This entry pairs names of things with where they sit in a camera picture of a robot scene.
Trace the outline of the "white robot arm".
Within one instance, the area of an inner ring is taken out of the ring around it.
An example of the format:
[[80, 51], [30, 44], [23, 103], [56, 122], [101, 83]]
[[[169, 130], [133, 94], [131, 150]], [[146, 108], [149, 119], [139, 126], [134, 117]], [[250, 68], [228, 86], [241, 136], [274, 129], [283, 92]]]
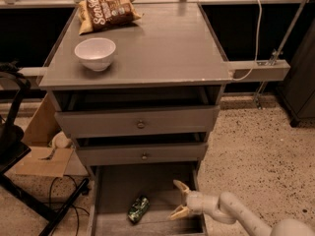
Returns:
[[231, 192], [222, 192], [216, 197], [192, 191], [179, 180], [173, 184], [181, 193], [182, 204], [170, 214], [170, 220], [206, 214], [224, 224], [238, 221], [249, 236], [315, 236], [313, 229], [295, 219], [284, 219], [274, 227], [269, 226]]

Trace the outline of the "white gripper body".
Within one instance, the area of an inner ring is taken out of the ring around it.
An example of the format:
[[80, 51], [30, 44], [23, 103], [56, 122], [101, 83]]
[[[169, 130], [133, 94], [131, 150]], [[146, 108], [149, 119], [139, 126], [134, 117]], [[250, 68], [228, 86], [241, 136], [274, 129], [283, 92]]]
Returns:
[[206, 214], [213, 216], [217, 209], [219, 198], [205, 195], [201, 192], [191, 191], [186, 197], [186, 205], [191, 214]]

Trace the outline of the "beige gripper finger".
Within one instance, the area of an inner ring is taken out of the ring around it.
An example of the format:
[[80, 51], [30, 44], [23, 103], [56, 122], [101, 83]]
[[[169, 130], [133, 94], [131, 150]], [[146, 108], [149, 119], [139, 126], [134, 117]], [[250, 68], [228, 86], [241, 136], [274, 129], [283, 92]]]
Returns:
[[190, 209], [188, 206], [180, 205], [169, 215], [168, 218], [170, 220], [181, 219], [187, 217], [189, 213]]
[[174, 180], [173, 184], [178, 188], [183, 196], [187, 196], [191, 192], [190, 188], [185, 183], [179, 180]]

